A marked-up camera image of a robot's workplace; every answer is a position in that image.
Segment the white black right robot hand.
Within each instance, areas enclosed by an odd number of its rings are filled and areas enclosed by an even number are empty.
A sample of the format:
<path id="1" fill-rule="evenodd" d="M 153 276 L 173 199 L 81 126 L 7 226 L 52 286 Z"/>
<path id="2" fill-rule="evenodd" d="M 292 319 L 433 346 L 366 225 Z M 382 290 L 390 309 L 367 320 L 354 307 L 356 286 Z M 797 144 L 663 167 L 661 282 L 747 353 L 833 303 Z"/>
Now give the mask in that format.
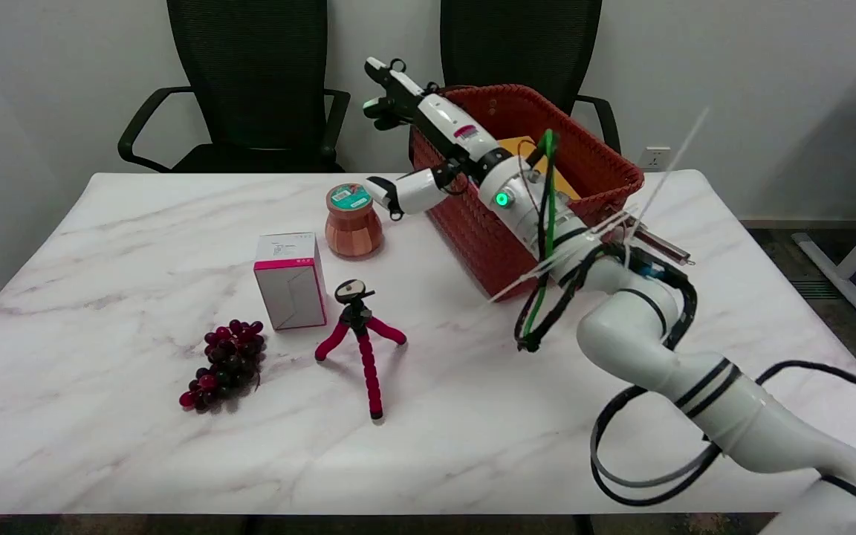
<path id="1" fill-rule="evenodd" d="M 473 182 L 487 207 L 513 179 L 513 158 L 472 116 L 435 89 L 419 87 L 404 71 L 394 70 L 368 57 L 364 70 L 384 89 L 383 96 L 363 105 L 363 114 L 378 131 L 402 125 L 414 126 L 442 162 L 397 179 L 370 176 L 363 184 L 374 202 L 388 211 L 391 220 L 424 213 L 453 195 L 451 186 L 459 175 Z"/>

